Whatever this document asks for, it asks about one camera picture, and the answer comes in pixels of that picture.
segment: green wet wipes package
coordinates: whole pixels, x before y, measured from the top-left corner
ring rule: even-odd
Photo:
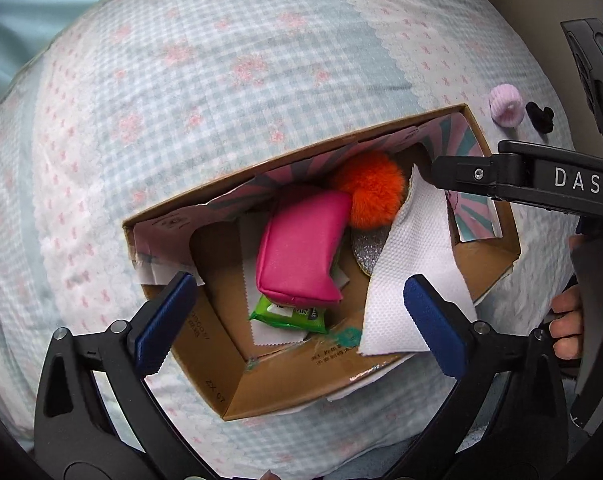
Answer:
[[[327,334],[323,308],[293,308],[278,306],[263,294],[249,319],[257,319],[276,328],[295,328]]]

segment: pink hair tie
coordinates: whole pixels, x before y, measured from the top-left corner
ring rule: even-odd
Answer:
[[[504,128],[516,128],[523,121],[526,108],[518,89],[513,85],[499,85],[490,91],[488,97],[490,115],[493,121]]]

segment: silver glitter pad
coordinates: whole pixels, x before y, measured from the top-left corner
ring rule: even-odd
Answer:
[[[373,275],[373,269],[379,259],[383,246],[386,244],[389,233],[389,225],[373,229],[372,231],[352,230],[351,243],[355,260],[357,260],[361,270],[368,276]]]

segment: finger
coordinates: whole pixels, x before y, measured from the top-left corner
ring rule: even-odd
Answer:
[[[270,469],[264,473],[261,480],[281,480],[275,473],[271,472]]]
[[[568,312],[550,323],[550,335],[554,338],[584,333],[584,316],[581,310]]]
[[[555,314],[563,312],[572,312],[581,308],[581,294],[579,285],[573,285],[568,290],[565,290],[560,295],[555,296],[550,301],[550,307]]]
[[[584,243],[584,235],[572,235],[568,237],[568,247],[572,251],[574,248]]]
[[[581,357],[582,344],[583,339],[581,336],[573,336],[560,339],[552,347],[558,358],[569,360]]]

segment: black device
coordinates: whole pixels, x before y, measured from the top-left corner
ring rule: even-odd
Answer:
[[[561,25],[603,136],[603,25],[596,19]],[[499,154],[487,158],[438,158],[433,178],[443,189],[582,217],[578,232],[588,241],[572,259],[584,301],[584,351],[571,418],[593,434],[603,421],[603,159],[504,140]]]

